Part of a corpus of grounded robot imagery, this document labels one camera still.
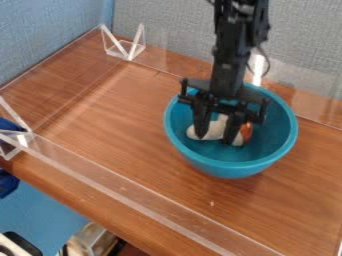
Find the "blue wall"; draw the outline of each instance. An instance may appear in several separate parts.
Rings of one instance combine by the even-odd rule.
[[[0,0],[0,84],[97,24],[113,0]]]
[[[0,84],[100,23],[113,0],[0,0]],[[43,252],[56,251],[86,220],[21,182],[0,200],[0,233],[14,231]]]

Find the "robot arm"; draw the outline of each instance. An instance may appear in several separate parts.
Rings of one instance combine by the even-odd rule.
[[[208,132],[210,114],[229,116],[223,143],[231,144],[240,126],[247,122],[261,124],[268,102],[243,85],[251,50],[267,40],[268,0],[206,0],[214,9],[216,44],[212,49],[210,80],[184,79],[178,102],[190,105],[194,133],[198,138]],[[196,95],[186,88],[197,89]],[[248,105],[257,105],[257,111]]]

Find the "wooden table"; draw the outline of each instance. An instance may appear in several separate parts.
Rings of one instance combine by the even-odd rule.
[[[205,78],[209,64],[153,47],[137,62],[165,72],[106,57],[94,30],[14,80],[1,95],[37,134],[279,253],[336,255],[340,101],[264,81],[304,116],[297,118],[296,145],[261,174],[216,179],[188,165],[162,130],[162,112],[178,92],[178,77],[169,73]],[[216,255],[27,154],[1,164],[150,255]]]

